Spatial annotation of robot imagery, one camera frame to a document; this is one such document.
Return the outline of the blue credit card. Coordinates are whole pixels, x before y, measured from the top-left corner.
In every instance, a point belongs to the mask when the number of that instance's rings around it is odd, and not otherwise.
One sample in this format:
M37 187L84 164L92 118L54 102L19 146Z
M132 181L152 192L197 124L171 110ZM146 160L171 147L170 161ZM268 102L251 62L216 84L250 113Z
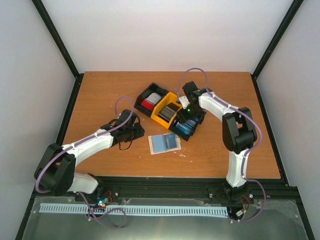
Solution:
M166 151L165 140L164 140L163 134L151 136L151 143L152 143L153 152L155 154L163 153Z

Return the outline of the beige card holder wallet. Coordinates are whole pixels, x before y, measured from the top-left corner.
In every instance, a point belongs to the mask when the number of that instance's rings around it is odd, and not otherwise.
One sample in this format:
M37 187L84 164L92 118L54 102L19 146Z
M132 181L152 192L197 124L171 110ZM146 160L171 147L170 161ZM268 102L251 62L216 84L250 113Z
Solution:
M151 136L148 136L148 143L149 143L149 149L150 149L151 155L163 154L163 153L172 152L172 151L174 152L182 149L181 139L178 135L176 135L175 133L165 133L162 135L164 136L166 151L161 153L154 153Z

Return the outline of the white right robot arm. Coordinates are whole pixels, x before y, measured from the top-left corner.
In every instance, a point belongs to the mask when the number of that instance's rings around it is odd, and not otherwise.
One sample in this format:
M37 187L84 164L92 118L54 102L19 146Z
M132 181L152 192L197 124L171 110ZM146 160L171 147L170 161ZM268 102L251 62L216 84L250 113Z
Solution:
M239 188L247 181L247 162L251 149L261 133L253 121L249 108L238 108L218 97L214 92L198 88L191 81L183 87L184 96L178 98L182 109L177 118L180 124L198 120L207 111L222 123L222 141L229 152L226 181L232 188Z

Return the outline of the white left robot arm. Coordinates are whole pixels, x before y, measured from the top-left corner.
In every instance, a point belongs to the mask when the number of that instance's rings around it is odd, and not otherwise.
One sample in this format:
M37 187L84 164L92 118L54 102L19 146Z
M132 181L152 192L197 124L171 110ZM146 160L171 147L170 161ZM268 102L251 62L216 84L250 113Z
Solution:
M76 167L94 154L144 136L140 117L125 109L117 119L101 126L97 131L76 142L50 144L34 172L38 193L62 196L67 192L85 193L92 201L103 198L104 188L90 174L76 172Z

